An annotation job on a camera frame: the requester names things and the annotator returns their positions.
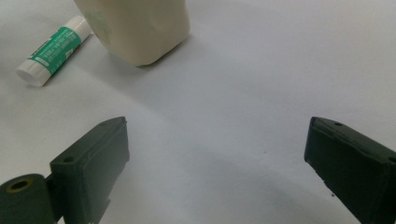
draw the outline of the table surface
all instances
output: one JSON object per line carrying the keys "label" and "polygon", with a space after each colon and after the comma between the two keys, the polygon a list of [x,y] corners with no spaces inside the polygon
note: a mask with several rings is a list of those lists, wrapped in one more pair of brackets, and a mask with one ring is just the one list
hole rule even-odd
{"label": "table surface", "polygon": [[43,87],[14,70],[79,11],[0,3],[0,182],[124,116],[131,161],[101,223],[359,223],[304,162],[313,116],[396,149],[396,3],[188,0],[191,34],[134,67],[95,35]]}

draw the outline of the white bottle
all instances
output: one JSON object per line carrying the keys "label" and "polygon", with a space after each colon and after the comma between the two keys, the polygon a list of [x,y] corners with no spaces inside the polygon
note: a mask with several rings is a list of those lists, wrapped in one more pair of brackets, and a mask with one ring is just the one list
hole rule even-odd
{"label": "white bottle", "polygon": [[185,0],[75,0],[103,45],[133,65],[154,63],[189,34]]}

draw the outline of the green plastic part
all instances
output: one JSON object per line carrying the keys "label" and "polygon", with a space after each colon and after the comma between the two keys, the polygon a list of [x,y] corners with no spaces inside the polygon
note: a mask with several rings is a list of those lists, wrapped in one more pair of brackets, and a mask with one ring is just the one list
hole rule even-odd
{"label": "green plastic part", "polygon": [[129,160],[124,117],[104,121],[51,163],[52,174],[23,175],[0,187],[0,224],[99,223]]}

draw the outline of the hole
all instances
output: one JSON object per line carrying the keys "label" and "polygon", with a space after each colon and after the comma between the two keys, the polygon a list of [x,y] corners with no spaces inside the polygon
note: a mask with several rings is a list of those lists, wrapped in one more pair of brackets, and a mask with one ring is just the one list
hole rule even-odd
{"label": "hole", "polygon": [[32,185],[33,179],[19,179],[7,187],[8,193],[18,193],[29,188]]}
{"label": "hole", "polygon": [[64,162],[72,162],[73,160],[74,160],[73,157],[66,157],[66,158],[64,159]]}
{"label": "hole", "polygon": [[11,186],[11,189],[13,189],[13,190],[22,189],[22,188],[26,187],[27,184],[28,184],[28,183],[27,183],[26,180],[22,180],[22,181],[20,181],[20,182],[17,182],[17,183],[15,183],[15,184],[13,184],[13,185]]}

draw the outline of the white cap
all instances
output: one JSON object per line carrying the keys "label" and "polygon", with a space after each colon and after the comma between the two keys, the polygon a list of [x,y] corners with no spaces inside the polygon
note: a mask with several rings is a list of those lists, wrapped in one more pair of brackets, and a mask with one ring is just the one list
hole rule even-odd
{"label": "white cap", "polygon": [[[76,32],[81,39],[81,43],[92,32],[90,25],[82,16],[74,17],[64,27]],[[50,71],[46,67],[30,59],[24,61],[16,69],[16,73],[20,78],[37,87],[43,86],[51,76]]]}
{"label": "white cap", "polygon": [[24,61],[15,71],[27,83],[41,87],[50,78],[50,71],[33,60]]}

